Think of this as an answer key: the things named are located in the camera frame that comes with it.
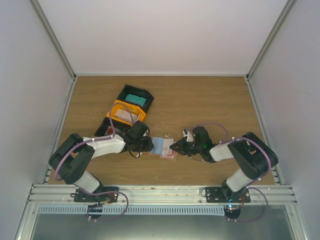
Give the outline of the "pale pink card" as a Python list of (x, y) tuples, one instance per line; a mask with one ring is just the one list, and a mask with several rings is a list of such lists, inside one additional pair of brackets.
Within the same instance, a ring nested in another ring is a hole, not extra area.
[(171, 155), (172, 150), (170, 149), (170, 145), (174, 143), (173, 138), (167, 138), (163, 140), (163, 146), (162, 146), (162, 155)]

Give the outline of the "black bin with red cards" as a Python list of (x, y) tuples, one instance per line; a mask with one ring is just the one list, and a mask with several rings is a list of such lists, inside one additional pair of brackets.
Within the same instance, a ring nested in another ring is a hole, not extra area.
[[(127, 124), (123, 123), (123, 122), (120, 122), (118, 120), (115, 120), (115, 119), (111, 119), (112, 120), (112, 124), (114, 126), (114, 128), (117, 128), (119, 130), (122, 130), (126, 127), (128, 127)], [(110, 122), (110, 118), (109, 117), (105, 117), (101, 123), (101, 125), (99, 126), (99, 128), (96, 130), (95, 132), (95, 136), (96, 137), (102, 137), (105, 135), (105, 132), (107, 130), (107, 128), (111, 126), (111, 122)]]

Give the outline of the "yellow bin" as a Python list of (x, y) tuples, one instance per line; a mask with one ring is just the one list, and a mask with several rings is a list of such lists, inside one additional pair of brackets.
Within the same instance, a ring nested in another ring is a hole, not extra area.
[(110, 110), (106, 117), (111, 117), (114, 125), (117, 121), (132, 126), (137, 121), (142, 122), (147, 115), (140, 106), (120, 100), (116, 100)]

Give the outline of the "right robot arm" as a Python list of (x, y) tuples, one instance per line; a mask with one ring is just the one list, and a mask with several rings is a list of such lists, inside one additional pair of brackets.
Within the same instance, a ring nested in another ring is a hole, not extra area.
[(238, 170), (221, 184), (221, 196), (228, 203), (279, 163), (276, 153), (253, 132), (229, 142), (213, 143), (204, 126), (186, 130), (184, 137), (170, 146), (176, 153), (193, 157), (200, 155), (207, 163), (235, 159)]

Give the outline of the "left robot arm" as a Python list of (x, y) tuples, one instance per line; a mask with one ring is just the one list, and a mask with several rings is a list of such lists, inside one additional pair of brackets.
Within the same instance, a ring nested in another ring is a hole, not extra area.
[(154, 148), (148, 134), (149, 127), (136, 121), (127, 130), (117, 131), (108, 136), (88, 138), (77, 133), (71, 134), (49, 158), (49, 165), (67, 185), (77, 186), (92, 202), (103, 197), (103, 184), (87, 171), (92, 159), (108, 155), (149, 152)]

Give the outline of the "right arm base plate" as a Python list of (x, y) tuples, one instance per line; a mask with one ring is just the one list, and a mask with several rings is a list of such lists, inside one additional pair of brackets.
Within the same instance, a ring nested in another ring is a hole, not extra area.
[(221, 186), (205, 187), (204, 196), (207, 203), (237, 204), (251, 202), (249, 190), (245, 187), (237, 192), (232, 192)]

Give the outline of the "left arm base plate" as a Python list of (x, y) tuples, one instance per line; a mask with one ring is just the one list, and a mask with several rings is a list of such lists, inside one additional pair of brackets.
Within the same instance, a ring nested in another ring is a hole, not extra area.
[(101, 189), (97, 189), (94, 193), (104, 193), (101, 195), (90, 195), (83, 192), (80, 189), (76, 189), (74, 193), (70, 194), (76, 203), (97, 203), (97, 204), (111, 204), (118, 201), (118, 190), (117, 186), (104, 186)]

